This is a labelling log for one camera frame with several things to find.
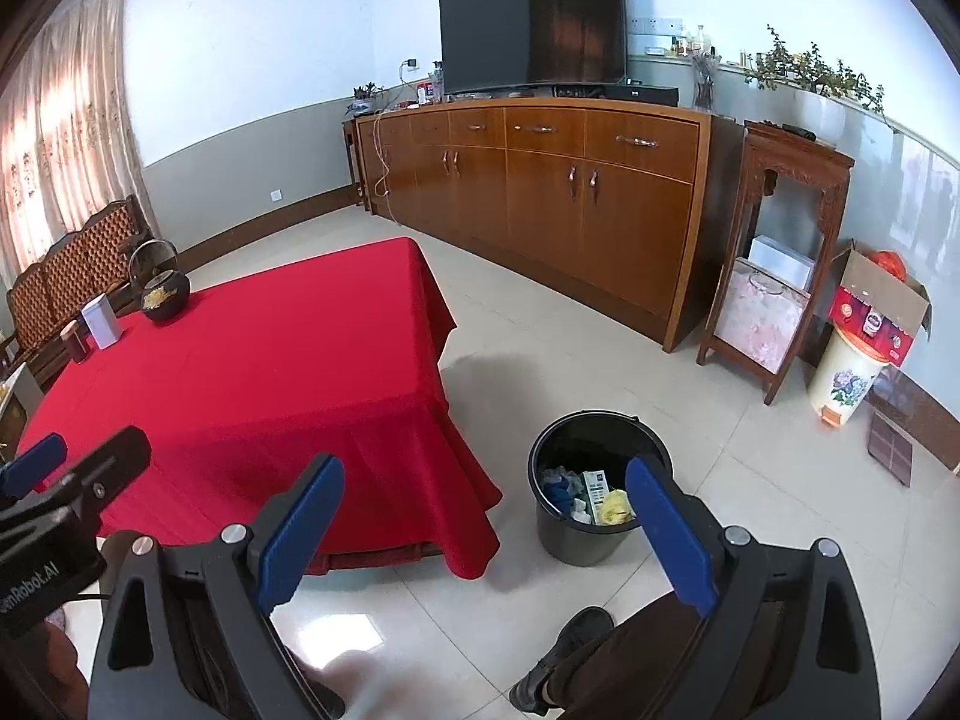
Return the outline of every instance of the black tv screen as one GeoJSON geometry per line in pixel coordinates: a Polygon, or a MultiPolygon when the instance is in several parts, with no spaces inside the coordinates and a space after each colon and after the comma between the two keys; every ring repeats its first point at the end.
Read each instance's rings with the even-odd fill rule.
{"type": "Polygon", "coordinates": [[[626,74],[624,0],[440,0],[448,93],[626,74]]]}

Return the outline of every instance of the white tiled floor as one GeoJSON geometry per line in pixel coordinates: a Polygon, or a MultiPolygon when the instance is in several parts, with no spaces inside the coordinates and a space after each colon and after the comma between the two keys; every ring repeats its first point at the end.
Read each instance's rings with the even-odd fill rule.
{"type": "MultiPolygon", "coordinates": [[[[288,645],[325,669],[350,720],[518,720],[503,691],[585,605],[617,620],[669,590],[642,533],[613,558],[573,568],[536,541],[526,455],[552,419],[582,408],[637,415],[664,440],[680,486],[723,524],[762,541],[843,548],[870,627],[886,720],[906,718],[960,641],[960,481],[917,447],[913,487],[869,458],[869,409],[819,425],[795,365],[774,406],[736,370],[694,364],[611,319],[467,252],[349,208],[300,224],[191,274],[195,289],[397,235],[421,245],[459,325],[440,360],[454,421],[504,491],[490,512],[502,546],[482,579],[442,560],[307,577],[275,612],[288,645]],[[338,646],[330,649],[331,642],[338,646]]],[[[71,605],[89,669],[99,610],[71,605]]]]}

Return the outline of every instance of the blue gripper pad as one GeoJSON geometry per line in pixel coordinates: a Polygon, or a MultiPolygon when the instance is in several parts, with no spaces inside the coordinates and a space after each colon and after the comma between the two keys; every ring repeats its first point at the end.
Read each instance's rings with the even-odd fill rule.
{"type": "Polygon", "coordinates": [[[627,497],[677,598],[708,617],[718,599],[709,554],[640,458],[627,466],[627,497]]]}
{"type": "Polygon", "coordinates": [[[0,493],[17,500],[64,464],[66,442],[51,433],[0,469],[0,493]]]}
{"type": "Polygon", "coordinates": [[[264,614],[293,597],[343,495],[343,464],[318,455],[290,490],[273,496],[253,520],[248,568],[264,614]]]}

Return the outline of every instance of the trash can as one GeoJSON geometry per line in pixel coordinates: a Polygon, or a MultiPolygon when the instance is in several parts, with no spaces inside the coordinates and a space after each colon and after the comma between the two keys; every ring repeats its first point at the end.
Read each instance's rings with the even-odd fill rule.
{"type": "Polygon", "coordinates": [[[653,458],[673,476],[664,443],[635,416],[606,410],[584,410],[562,416],[534,442],[527,477],[536,498],[536,534],[544,549],[568,565],[596,565],[605,560],[640,526],[638,519],[622,525],[584,525],[565,517],[539,485],[543,469],[603,470],[611,490],[624,490],[627,464],[635,457],[653,458]]]}
{"type": "Polygon", "coordinates": [[[888,362],[857,336],[834,328],[823,360],[806,389],[810,405],[825,423],[840,427],[850,419],[888,362]]]}

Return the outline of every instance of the yellow cloth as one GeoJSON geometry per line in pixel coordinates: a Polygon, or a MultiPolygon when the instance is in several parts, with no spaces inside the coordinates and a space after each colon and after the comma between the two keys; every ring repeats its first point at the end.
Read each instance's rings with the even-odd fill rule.
{"type": "Polygon", "coordinates": [[[634,518],[634,510],[624,490],[611,490],[600,504],[600,523],[603,525],[622,525],[634,518]]]}

